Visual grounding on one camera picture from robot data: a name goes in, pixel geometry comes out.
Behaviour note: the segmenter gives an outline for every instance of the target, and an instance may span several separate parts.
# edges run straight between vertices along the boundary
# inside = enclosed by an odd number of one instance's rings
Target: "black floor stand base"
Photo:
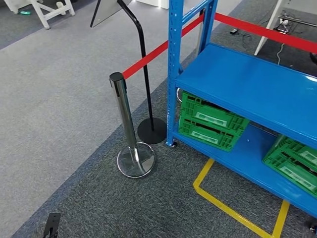
[[[151,130],[149,118],[140,123],[137,135],[146,144],[158,144],[166,139],[166,123],[159,118],[153,118],[154,131]]]

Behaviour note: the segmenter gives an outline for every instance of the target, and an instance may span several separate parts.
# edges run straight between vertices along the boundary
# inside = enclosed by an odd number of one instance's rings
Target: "white easel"
[[[75,11],[72,8],[72,5],[70,2],[70,0],[65,0],[66,5],[59,7],[57,9],[53,9],[44,5],[42,4],[43,0],[39,0],[39,2],[38,2],[38,0],[5,0],[5,2],[11,11],[14,12],[14,14],[17,14],[20,8],[32,4],[45,29],[50,29],[48,20],[54,18],[55,16],[60,14],[64,15],[66,11],[69,11],[69,14],[72,16],[75,15]],[[43,14],[42,9],[49,11],[49,13]]]

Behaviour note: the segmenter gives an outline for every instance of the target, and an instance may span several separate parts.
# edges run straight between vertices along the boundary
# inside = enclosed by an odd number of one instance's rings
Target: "black stand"
[[[60,213],[50,213],[44,230],[43,238],[57,238]]]
[[[137,31],[139,32],[140,45],[141,46],[142,57],[145,57],[146,55],[146,44],[144,42],[143,30],[142,29],[141,24],[140,24],[137,17],[135,17],[134,14],[133,14],[125,2],[123,2],[123,0],[118,0],[117,2],[124,11],[125,11],[125,13],[127,13],[137,28]],[[140,140],[145,143],[158,144],[164,141],[166,138],[166,123],[159,118],[153,118],[147,65],[143,67],[143,72],[144,80],[146,82],[149,118],[140,123],[139,127],[137,128],[137,135]]]

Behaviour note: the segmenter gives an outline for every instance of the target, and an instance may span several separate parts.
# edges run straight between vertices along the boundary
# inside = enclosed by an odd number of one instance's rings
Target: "display screen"
[[[131,2],[131,0],[123,1],[126,5],[128,5]],[[117,0],[98,0],[90,27],[95,27],[120,9],[121,7],[117,3]]]

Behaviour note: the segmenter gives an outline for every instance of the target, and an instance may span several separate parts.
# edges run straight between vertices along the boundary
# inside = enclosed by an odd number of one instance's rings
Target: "red barrier belt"
[[[184,29],[182,30],[182,37],[185,36],[186,34],[189,33],[189,31],[194,29],[199,23],[202,22],[204,20],[204,15],[201,15],[191,23],[188,24],[187,26],[184,27]],[[125,79],[128,79],[134,74],[135,74],[137,71],[140,70],[140,68],[143,68],[143,66],[152,61],[153,59],[158,57],[159,55],[162,54],[165,50],[168,49],[168,41],[165,41],[163,44],[157,47],[156,49],[154,49],[153,51],[149,53],[148,55],[145,56],[144,58],[142,58],[137,63],[126,69],[122,73],[123,77]]]
[[[317,43],[307,41],[295,36],[283,35],[277,31],[266,29],[265,27],[255,25],[249,22],[242,21],[230,16],[226,16],[220,13],[216,13],[215,20],[220,21],[227,25],[233,26],[245,31],[254,33],[260,36],[265,36],[274,41],[285,43],[286,45],[302,49],[304,51],[317,53]]]
[[[189,33],[189,31],[192,30],[193,28],[196,27],[202,21],[203,21],[204,16],[201,15],[194,21],[189,23],[189,25],[186,26],[184,29],[182,30],[182,37]],[[242,29],[245,31],[260,35],[260,36],[265,36],[274,41],[285,43],[289,46],[296,47],[299,49],[302,49],[307,52],[312,52],[317,54],[317,43],[307,41],[295,36],[291,35],[283,35],[277,31],[273,31],[270,29],[266,29],[265,27],[252,24],[249,22],[242,21],[239,19],[235,19],[230,16],[226,16],[220,13],[216,13],[214,16],[215,20],[220,21],[227,25],[233,26],[239,29]],[[156,49],[150,52],[149,54],[142,58],[137,63],[126,69],[124,71],[123,77],[125,79],[128,79],[131,75],[135,74],[137,71],[143,68],[143,66],[152,61],[153,59],[156,58],[157,56],[162,54],[165,50],[168,49],[168,42],[165,41],[163,44],[157,47]]]

